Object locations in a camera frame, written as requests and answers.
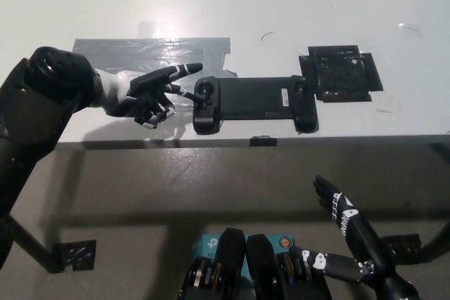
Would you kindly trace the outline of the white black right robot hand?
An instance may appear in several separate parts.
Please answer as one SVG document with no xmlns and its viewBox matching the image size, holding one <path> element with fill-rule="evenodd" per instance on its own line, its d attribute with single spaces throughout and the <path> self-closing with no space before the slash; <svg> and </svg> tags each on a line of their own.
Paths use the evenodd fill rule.
<svg viewBox="0 0 450 300">
<path fill-rule="evenodd" d="M 396 278 L 396 266 L 387 245 L 346 194 L 319 175 L 313 185 L 320 204 L 330 213 L 353 257 L 294 246 L 289 255 L 295 266 L 337 280 L 363 282 L 371 287 Z"/>
</svg>

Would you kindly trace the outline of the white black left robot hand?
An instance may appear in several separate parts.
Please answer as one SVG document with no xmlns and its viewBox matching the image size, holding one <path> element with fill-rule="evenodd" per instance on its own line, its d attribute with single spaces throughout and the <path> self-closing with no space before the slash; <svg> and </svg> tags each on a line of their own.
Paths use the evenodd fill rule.
<svg viewBox="0 0 450 300">
<path fill-rule="evenodd" d="M 169 94 L 194 103 L 204 101 L 175 83 L 201 70 L 201 63 L 172 65 L 146 74 L 128 70 L 113 74 L 97 70 L 99 88 L 91 107 L 100 107 L 111 117 L 133 119 L 141 126 L 155 129 L 175 114 L 175 106 L 167 97 Z"/>
</svg>

